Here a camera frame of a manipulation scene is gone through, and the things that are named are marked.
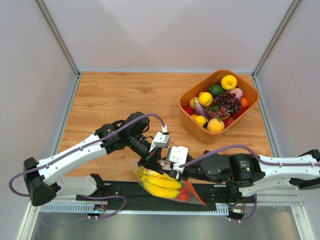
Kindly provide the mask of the clear zip bag orange seal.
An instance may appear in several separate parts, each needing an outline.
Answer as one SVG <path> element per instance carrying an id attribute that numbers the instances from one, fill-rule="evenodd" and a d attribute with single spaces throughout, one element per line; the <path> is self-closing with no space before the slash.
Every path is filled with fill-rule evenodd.
<path id="1" fill-rule="evenodd" d="M 201 199 L 201 197 L 196 193 L 195 189 L 193 188 L 192 184 L 189 183 L 188 181 L 178 181 L 182 184 L 182 187 L 187 187 L 189 189 L 190 192 L 190 198 L 189 201 L 186 203 L 190 203 L 190 204 L 198 204 L 198 205 L 203 205 L 206 206 L 205 202 Z M 172 200 L 172 201 L 176 201 L 176 202 L 181 202 L 176 200 L 176 198 L 173 199 L 168 199 L 168 200 Z"/>

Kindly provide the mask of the yellow banana bunch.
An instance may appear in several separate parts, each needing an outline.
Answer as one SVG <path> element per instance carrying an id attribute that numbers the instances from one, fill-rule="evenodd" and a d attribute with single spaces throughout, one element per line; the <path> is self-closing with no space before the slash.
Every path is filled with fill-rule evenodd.
<path id="1" fill-rule="evenodd" d="M 167 174 L 160 174 L 143 166 L 138 166 L 135 169 L 135 176 L 138 183 L 148 193 L 158 198 L 174 199 L 180 194 L 182 188 L 179 181 Z"/>

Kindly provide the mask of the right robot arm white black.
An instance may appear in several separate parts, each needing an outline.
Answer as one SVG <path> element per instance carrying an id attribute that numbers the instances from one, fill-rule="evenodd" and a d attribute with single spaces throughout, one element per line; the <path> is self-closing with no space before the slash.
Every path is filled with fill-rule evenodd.
<path id="1" fill-rule="evenodd" d="M 320 152 L 313 149 L 297 157 L 267 157 L 247 153 L 209 154 L 193 161 L 186 155 L 183 168 L 171 153 L 158 161 L 161 170 L 179 180 L 195 179 L 224 184 L 224 193 L 213 192 L 222 200 L 236 202 L 252 197 L 259 192 L 283 186 L 295 186 L 299 190 L 314 190 L 320 187 Z"/>

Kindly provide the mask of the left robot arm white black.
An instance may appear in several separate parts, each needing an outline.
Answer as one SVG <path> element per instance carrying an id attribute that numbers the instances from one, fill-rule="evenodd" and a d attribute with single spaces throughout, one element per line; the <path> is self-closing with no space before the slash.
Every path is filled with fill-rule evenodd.
<path id="1" fill-rule="evenodd" d="M 129 147 L 140 156 L 139 165 L 160 159 L 166 143 L 148 142 L 144 133 L 149 130 L 150 114 L 132 113 L 126 120 L 104 124 L 80 143 L 54 156 L 36 160 L 29 157 L 23 162 L 23 180 L 34 207 L 45 205 L 57 197 L 86 195 L 102 197 L 103 181 L 98 174 L 83 180 L 65 175 L 85 163 Z"/>

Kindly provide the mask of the red strawberry in bag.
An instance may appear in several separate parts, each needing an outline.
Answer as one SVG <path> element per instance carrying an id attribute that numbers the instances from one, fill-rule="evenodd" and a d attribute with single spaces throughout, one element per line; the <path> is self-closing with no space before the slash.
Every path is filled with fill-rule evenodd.
<path id="1" fill-rule="evenodd" d="M 175 199 L 180 202 L 188 202 L 190 199 L 190 190 L 186 186 L 183 186 L 178 191 L 179 194 Z"/>

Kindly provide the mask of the orange plastic bin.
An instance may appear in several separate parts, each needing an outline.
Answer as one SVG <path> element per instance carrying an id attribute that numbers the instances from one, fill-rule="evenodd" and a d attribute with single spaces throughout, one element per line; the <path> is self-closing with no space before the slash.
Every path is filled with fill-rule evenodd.
<path id="1" fill-rule="evenodd" d="M 248 109 L 240 115 L 230 126 L 221 132 L 210 132 L 201 127 L 183 108 L 187 106 L 193 97 L 197 97 L 199 93 L 206 91 L 210 86 L 222 80 L 223 77 L 232 75 L 237 79 L 238 86 L 244 91 L 244 97 L 248 100 Z M 238 123 L 260 100 L 259 91 L 251 84 L 246 82 L 243 77 L 228 69 L 219 69 L 213 72 L 204 80 L 197 83 L 179 99 L 180 121 L 200 142 L 204 144 L 212 144 L 216 142 L 223 134 Z"/>

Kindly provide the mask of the peach fruit front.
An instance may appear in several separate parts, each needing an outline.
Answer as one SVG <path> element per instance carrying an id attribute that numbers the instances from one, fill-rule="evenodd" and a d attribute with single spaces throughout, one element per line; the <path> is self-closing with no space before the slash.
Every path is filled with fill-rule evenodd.
<path id="1" fill-rule="evenodd" d="M 223 131 L 224 129 L 225 129 L 224 122 L 222 120 L 219 121 L 217 118 L 213 118 L 207 123 L 207 130 L 209 132 L 219 133 L 219 132 Z"/>

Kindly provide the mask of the small yellow lemon front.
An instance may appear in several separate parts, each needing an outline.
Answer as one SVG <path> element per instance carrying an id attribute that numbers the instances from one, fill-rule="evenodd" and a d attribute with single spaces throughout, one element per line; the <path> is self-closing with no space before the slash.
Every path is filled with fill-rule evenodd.
<path id="1" fill-rule="evenodd" d="M 195 115 L 192 117 L 201 127 L 204 127 L 207 123 L 207 119 L 202 115 Z"/>

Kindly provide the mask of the red apple in bin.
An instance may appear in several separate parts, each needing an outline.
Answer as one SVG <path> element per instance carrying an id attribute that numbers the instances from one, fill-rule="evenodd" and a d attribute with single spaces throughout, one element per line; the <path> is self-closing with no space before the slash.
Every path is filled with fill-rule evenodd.
<path id="1" fill-rule="evenodd" d="M 226 129 L 229 125 L 231 125 L 235 120 L 232 117 L 228 117 L 222 120 L 224 123 L 224 128 Z"/>

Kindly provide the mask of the red grape bunch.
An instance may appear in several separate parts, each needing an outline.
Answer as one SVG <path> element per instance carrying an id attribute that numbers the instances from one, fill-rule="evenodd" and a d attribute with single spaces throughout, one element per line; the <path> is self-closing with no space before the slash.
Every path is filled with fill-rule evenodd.
<path id="1" fill-rule="evenodd" d="M 218 119 L 219 121 L 227 119 L 230 114 L 224 106 L 210 106 L 205 109 L 210 119 Z"/>

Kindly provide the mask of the red pepper in bin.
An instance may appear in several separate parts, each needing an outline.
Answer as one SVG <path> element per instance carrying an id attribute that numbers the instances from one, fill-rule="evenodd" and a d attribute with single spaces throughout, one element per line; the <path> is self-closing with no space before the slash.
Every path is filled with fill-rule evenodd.
<path id="1" fill-rule="evenodd" d="M 183 107 L 183 110 L 188 114 L 188 115 L 192 115 L 192 114 L 194 114 L 194 109 L 191 107 L 191 106 L 189 106 L 189 105 L 187 105 L 187 106 L 184 106 Z"/>

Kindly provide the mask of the dark purple grape bunch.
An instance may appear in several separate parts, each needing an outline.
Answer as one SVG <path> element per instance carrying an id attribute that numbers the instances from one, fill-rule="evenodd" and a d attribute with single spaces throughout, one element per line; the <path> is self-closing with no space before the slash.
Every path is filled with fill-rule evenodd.
<path id="1" fill-rule="evenodd" d="M 237 113 L 242 108 L 242 102 L 236 98 L 235 93 L 231 93 L 230 91 L 225 91 L 215 97 L 211 105 L 213 107 L 222 107 L 232 113 Z"/>

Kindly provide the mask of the orange fruit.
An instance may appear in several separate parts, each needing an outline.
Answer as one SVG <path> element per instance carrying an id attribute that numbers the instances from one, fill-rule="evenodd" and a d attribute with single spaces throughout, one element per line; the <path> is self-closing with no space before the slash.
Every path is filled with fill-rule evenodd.
<path id="1" fill-rule="evenodd" d="M 242 108 L 247 109 L 249 107 L 249 102 L 245 97 L 243 97 L 240 101 L 241 101 L 241 107 Z"/>

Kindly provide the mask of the green lime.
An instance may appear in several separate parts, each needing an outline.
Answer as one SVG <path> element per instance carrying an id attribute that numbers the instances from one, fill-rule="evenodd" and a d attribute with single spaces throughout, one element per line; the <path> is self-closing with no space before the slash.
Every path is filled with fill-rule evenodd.
<path id="1" fill-rule="evenodd" d="M 218 97 L 223 94 L 225 90 L 219 84 L 214 84 L 208 88 L 208 92 L 212 95 L 213 98 Z"/>

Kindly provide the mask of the purple onion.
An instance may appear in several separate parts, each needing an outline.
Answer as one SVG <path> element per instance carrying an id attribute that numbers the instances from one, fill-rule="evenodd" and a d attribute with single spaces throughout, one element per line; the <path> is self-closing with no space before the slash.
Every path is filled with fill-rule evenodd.
<path id="1" fill-rule="evenodd" d="M 230 91 L 230 94 L 234 94 L 234 97 L 241 100 L 244 97 L 244 92 L 241 88 L 234 88 Z"/>

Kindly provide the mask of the yellow apple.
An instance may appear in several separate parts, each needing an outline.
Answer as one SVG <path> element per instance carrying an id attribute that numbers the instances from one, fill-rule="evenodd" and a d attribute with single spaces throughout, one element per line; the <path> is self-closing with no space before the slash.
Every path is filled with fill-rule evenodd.
<path id="1" fill-rule="evenodd" d="M 236 88 L 238 81 L 237 78 L 233 75 L 226 75 L 222 78 L 221 87 L 226 91 L 231 91 Z"/>

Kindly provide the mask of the right aluminium frame post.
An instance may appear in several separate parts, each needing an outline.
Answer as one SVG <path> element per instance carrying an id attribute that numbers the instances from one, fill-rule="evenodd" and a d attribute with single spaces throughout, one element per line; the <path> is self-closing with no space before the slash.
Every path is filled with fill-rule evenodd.
<path id="1" fill-rule="evenodd" d="M 252 71 L 251 76 L 253 78 L 256 78 L 259 73 L 261 72 L 263 66 L 265 65 L 266 61 L 270 57 L 273 49 L 277 45 L 278 41 L 280 40 L 281 36 L 283 35 L 285 29 L 287 28 L 288 24 L 290 23 L 291 19 L 293 18 L 294 14 L 296 13 L 297 9 L 301 5 L 303 1 L 302 0 L 292 0 L 290 2 L 290 5 L 285 12 L 283 18 L 281 19 L 275 33 L 273 34 L 271 40 L 269 41 L 265 51 L 263 52 L 260 60 L 258 61 L 258 64 Z"/>

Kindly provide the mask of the aluminium frame post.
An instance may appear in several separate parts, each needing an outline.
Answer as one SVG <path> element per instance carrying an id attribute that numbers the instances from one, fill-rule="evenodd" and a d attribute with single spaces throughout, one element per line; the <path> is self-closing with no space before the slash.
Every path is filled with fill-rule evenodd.
<path id="1" fill-rule="evenodd" d="M 62 51 L 67 63 L 69 64 L 70 68 L 72 69 L 73 73 L 78 77 L 81 75 L 81 72 L 79 71 L 78 67 L 76 66 L 76 63 L 68 50 L 68 47 L 63 40 L 63 37 L 49 11 L 49 8 L 47 7 L 44 0 L 35 0 L 35 4 L 37 5 L 40 13 L 42 14 L 49 30 L 51 31 L 55 41 L 57 42 L 60 50 Z"/>
<path id="2" fill-rule="evenodd" d="M 253 78 L 256 78 L 259 73 L 261 72 L 263 66 L 265 65 L 266 61 L 270 57 L 273 49 L 277 45 L 278 41 L 280 40 L 281 36 L 283 35 L 285 29 L 287 28 L 288 24 L 290 23 L 291 19 L 293 18 L 294 14 L 296 13 L 297 9 L 301 5 L 303 1 L 302 0 L 292 0 L 290 2 L 290 5 L 285 12 L 283 18 L 281 19 L 275 33 L 273 34 L 271 40 L 269 41 L 265 51 L 263 52 L 260 60 L 258 61 L 258 64 L 252 71 L 251 76 Z"/>

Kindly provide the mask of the left aluminium frame post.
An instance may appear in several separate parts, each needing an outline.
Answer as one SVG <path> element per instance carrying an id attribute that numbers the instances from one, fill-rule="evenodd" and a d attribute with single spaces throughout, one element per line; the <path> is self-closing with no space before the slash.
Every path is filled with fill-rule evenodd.
<path id="1" fill-rule="evenodd" d="M 68 47 L 63 40 L 63 37 L 49 11 L 49 8 L 47 7 L 44 0 L 35 0 L 35 4 L 37 5 L 40 13 L 42 14 L 49 30 L 51 31 L 55 41 L 57 42 L 60 50 L 62 51 L 67 63 L 69 64 L 70 68 L 72 69 L 73 73 L 78 77 L 81 75 L 81 72 L 79 71 L 78 67 L 76 66 L 76 63 L 68 50 Z"/>

